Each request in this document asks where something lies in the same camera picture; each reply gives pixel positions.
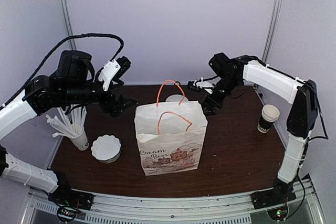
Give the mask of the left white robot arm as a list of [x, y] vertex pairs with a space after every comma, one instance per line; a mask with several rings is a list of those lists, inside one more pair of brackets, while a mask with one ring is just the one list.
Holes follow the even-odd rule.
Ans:
[[[130, 68], [131, 61], [125, 56], [112, 59], [95, 76], [91, 58], [83, 51], [65, 50], [54, 73], [37, 76], [24, 85], [13, 101], [1, 109], [1, 138], [52, 108], [68, 108], [73, 112], [97, 103], [104, 113], [117, 117], [135, 105], [135, 99], [112, 91], [123, 86], [120, 78]], [[55, 194], [64, 205], [71, 205], [76, 199], [65, 174], [23, 162], [4, 147], [1, 147], [1, 178]]]

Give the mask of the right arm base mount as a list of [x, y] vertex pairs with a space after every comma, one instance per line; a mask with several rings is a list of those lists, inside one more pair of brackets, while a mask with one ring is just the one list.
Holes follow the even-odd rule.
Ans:
[[294, 192], [289, 192], [285, 195], [282, 195], [281, 193], [276, 194], [273, 188], [264, 191], [256, 191], [250, 196], [255, 210], [284, 204], [287, 201], [296, 199], [296, 194]]

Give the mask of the white paper takeout bag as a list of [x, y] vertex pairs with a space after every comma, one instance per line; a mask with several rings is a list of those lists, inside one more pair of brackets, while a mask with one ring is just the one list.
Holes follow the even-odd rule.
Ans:
[[145, 176], [185, 172], [198, 168], [208, 121], [198, 101], [140, 105], [134, 126]]

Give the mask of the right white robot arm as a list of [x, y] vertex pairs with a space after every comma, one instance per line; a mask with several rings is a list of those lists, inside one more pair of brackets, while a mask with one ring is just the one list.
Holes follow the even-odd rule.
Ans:
[[209, 115], [222, 108], [224, 99], [244, 81], [261, 86], [291, 104], [287, 118], [288, 144], [274, 188], [269, 192], [272, 203], [281, 203], [289, 196], [289, 186], [304, 161], [303, 154], [318, 116], [316, 83], [281, 73], [256, 56], [243, 55], [230, 59], [221, 52], [215, 54], [208, 64], [219, 81], [211, 84], [208, 79], [201, 78], [192, 84], [207, 92], [202, 107]]

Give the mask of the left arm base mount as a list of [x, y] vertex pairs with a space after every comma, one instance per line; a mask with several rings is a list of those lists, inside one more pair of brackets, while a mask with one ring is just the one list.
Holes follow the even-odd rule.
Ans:
[[90, 210], [94, 200], [93, 194], [72, 189], [57, 189], [47, 195], [48, 199], [57, 205], [80, 210]]

